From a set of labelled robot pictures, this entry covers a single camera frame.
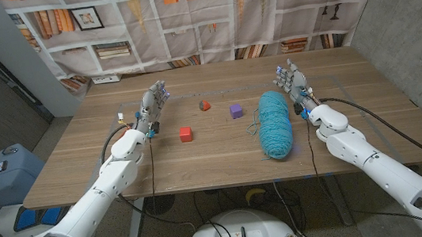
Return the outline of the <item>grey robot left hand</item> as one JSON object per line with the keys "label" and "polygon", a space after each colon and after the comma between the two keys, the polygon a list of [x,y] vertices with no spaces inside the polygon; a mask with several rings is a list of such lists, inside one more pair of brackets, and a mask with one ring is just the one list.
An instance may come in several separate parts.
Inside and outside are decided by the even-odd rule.
{"label": "grey robot left hand", "polygon": [[144,134],[150,131],[150,126],[160,118],[163,105],[169,95],[165,90],[165,80],[157,81],[143,94],[135,130]]}

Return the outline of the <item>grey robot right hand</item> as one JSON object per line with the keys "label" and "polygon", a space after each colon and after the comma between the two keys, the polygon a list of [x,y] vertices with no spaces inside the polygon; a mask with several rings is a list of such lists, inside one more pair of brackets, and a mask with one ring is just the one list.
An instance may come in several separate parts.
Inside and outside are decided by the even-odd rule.
{"label": "grey robot right hand", "polygon": [[278,66],[273,83],[285,92],[295,103],[298,110],[311,113],[320,102],[313,96],[312,88],[305,75],[298,69],[291,59],[287,59],[288,67]]}

